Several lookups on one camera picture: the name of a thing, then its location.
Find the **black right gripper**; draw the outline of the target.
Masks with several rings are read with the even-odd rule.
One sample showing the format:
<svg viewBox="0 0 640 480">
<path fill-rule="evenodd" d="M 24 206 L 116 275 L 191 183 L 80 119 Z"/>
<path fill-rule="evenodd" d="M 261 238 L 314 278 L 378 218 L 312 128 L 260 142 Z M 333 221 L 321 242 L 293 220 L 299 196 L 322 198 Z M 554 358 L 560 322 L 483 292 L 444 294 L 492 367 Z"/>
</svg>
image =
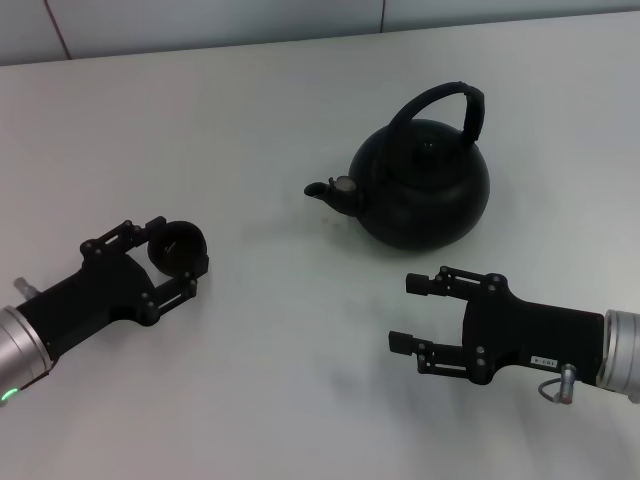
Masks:
<svg viewBox="0 0 640 480">
<path fill-rule="evenodd" d="M 498 370 L 522 366 L 558 373 L 569 364 L 594 386 L 603 361 L 604 316 L 524 301 L 506 277 L 442 266 L 434 277 L 409 273 L 406 292 L 467 301 L 462 347 L 390 331 L 392 353 L 415 356 L 417 372 L 489 384 Z"/>
</svg>

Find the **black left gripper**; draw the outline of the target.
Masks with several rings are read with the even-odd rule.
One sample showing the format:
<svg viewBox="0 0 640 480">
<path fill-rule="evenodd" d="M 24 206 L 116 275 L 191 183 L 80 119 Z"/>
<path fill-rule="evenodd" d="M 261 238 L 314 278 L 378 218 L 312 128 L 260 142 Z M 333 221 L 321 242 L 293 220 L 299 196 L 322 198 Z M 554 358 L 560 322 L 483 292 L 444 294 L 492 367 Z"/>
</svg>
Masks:
<svg viewBox="0 0 640 480">
<path fill-rule="evenodd" d="M 168 277 L 157 287 L 129 255 L 131 249 L 147 243 L 166 224 L 162 216 L 143 226 L 126 220 L 101 236 L 99 244 L 83 244 L 80 269 L 46 290 L 37 290 L 22 277 L 14 281 L 25 298 L 17 311 L 52 360 L 113 322 L 129 320 L 152 326 L 162 315 L 197 295 L 199 279 L 209 269 L 207 255 L 154 262 Z"/>
</svg>

